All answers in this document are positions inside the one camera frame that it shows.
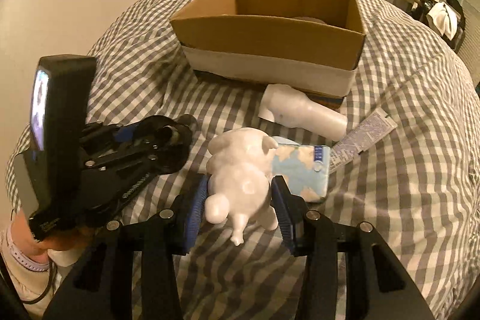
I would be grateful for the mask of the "left hand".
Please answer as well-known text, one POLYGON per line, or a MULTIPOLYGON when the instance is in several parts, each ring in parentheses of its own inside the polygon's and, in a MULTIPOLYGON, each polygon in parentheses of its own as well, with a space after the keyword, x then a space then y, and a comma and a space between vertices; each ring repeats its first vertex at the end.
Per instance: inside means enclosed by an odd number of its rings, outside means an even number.
POLYGON ((84 248, 95 234, 92 228, 77 227, 71 231, 53 232, 43 241, 36 241, 23 210, 18 212, 10 227, 13 243, 26 257, 37 263, 49 261, 49 250, 67 251, 84 248))

